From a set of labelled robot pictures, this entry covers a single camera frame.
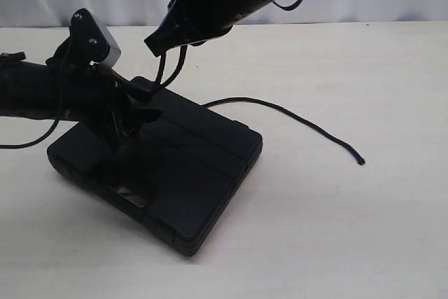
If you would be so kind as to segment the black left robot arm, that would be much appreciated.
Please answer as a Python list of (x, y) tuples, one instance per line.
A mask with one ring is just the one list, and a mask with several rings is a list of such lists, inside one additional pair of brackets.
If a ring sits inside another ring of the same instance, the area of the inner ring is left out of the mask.
[(151, 91), (102, 64), (73, 64), (51, 57), (26, 61), (23, 52), (1, 54), (1, 116), (80, 122), (117, 148), (131, 142), (162, 111), (151, 106)]

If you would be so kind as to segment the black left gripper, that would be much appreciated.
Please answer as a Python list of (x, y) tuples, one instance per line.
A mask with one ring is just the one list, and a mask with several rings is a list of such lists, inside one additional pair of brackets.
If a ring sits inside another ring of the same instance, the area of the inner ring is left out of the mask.
[(128, 145), (133, 131), (163, 113), (141, 103), (151, 100), (153, 89), (154, 82), (142, 76), (129, 81), (112, 68), (90, 65), (65, 83), (62, 119), (83, 123), (109, 145)]

